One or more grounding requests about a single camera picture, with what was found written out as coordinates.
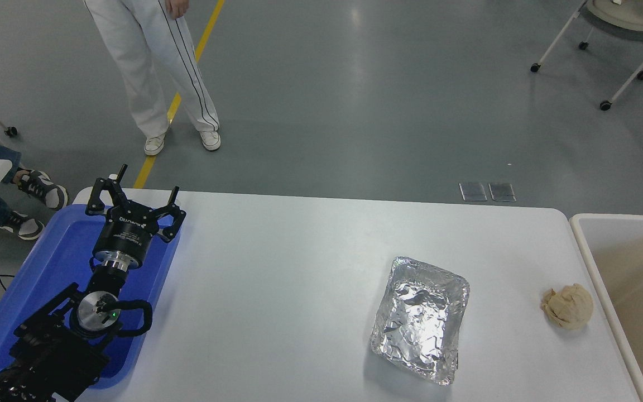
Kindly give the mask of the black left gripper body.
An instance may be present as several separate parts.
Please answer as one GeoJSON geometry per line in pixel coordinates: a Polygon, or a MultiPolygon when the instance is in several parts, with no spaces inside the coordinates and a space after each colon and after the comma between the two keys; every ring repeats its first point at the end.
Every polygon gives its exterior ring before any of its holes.
{"type": "Polygon", "coordinates": [[[94,245],[93,256],[104,261],[105,255],[119,252],[131,257],[136,264],[142,264],[158,230],[157,218],[150,207],[143,204],[130,204],[128,208],[112,206],[105,212],[104,228],[94,245]]]}

